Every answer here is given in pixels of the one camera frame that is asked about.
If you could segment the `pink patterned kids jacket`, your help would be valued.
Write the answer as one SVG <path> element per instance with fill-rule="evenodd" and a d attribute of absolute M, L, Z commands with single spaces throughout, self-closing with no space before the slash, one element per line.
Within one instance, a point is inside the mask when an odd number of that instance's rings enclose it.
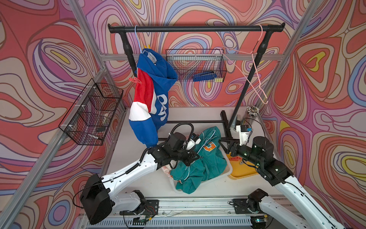
<path fill-rule="evenodd" d="M 166 174 L 168 176 L 169 179 L 173 180 L 173 177 L 171 175 L 172 168 L 169 165 L 168 166 L 163 166 L 161 168 L 161 170 L 164 172 L 164 174 Z"/>

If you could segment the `green kids jacket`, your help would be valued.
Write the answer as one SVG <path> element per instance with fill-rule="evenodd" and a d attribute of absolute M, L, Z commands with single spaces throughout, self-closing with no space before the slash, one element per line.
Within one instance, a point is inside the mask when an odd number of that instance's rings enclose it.
<path fill-rule="evenodd" d="M 196 145 L 195 151 L 200 158 L 189 166 L 180 161 L 170 172 L 172 179 L 176 182 L 175 189 L 185 194 L 192 194 L 199 186 L 218 178 L 227 167 L 226 158 L 220 150 L 219 128 L 210 127 L 204 130 L 199 138 L 201 142 Z"/>

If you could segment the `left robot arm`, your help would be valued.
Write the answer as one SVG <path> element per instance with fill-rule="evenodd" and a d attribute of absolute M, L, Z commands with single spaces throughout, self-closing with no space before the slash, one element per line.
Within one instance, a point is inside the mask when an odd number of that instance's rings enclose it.
<path fill-rule="evenodd" d="M 141 191 L 120 192 L 139 178 L 171 165 L 172 161 L 191 165 L 199 159 L 195 146 L 200 142 L 196 134 L 186 139 L 181 133 L 173 133 L 165 142 L 145 149 L 136 162 L 102 177 L 89 177 L 80 195 L 89 223 L 98 224 L 113 212 L 127 211 L 136 215 L 143 212 L 147 201 Z"/>

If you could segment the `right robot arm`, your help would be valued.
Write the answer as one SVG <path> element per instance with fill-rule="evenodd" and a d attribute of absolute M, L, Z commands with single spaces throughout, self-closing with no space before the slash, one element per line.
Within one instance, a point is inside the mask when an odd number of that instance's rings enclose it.
<path fill-rule="evenodd" d="M 272 216 L 288 229 L 342 229 L 344 226 L 327 213 L 305 190 L 293 172 L 274 158 L 274 145 L 264 136 L 253 138 L 252 146 L 238 141 L 224 140 L 224 151 L 242 161 L 280 191 L 298 210 L 300 216 L 278 204 L 262 189 L 256 189 L 246 199 L 233 199 L 230 203 L 237 214 L 264 213 Z"/>

